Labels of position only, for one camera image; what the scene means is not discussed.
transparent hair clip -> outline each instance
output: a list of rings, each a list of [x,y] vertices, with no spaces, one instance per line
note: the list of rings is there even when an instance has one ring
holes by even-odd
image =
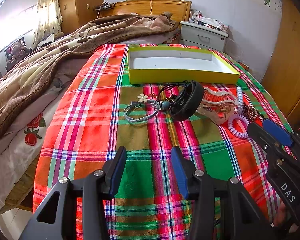
[[[232,93],[215,92],[205,87],[197,112],[210,118],[215,124],[223,124],[235,112],[238,104],[238,99]]]

blue bead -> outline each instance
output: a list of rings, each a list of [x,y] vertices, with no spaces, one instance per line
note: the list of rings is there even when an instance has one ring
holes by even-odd
[[[169,101],[163,101],[163,102],[162,102],[162,108],[163,108],[164,110],[168,110],[169,107],[170,107],[170,102],[169,102]]]

drawer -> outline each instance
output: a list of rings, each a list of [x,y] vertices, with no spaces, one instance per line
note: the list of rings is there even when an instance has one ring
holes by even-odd
[[[219,51],[224,50],[227,40],[226,37],[219,34],[187,25],[182,26],[180,38],[182,40],[191,41]]]
[[[191,41],[185,41],[185,40],[180,40],[180,44],[183,44],[183,45],[186,45],[186,46],[196,46],[196,47],[199,47],[199,48],[202,48],[202,49],[212,49],[212,48],[209,48],[209,47],[204,46],[202,44],[194,43],[194,42],[191,42]]]

brown blanket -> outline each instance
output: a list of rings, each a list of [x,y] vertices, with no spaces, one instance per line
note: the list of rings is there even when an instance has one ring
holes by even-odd
[[[97,47],[107,43],[171,32],[179,23],[170,16],[103,17],[31,53],[0,80],[0,138],[15,118],[48,89],[61,62],[89,58]]]

window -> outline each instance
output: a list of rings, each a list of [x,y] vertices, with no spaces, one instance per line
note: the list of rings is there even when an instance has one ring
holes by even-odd
[[[0,21],[0,52],[22,35],[35,28],[37,23],[37,5]]]

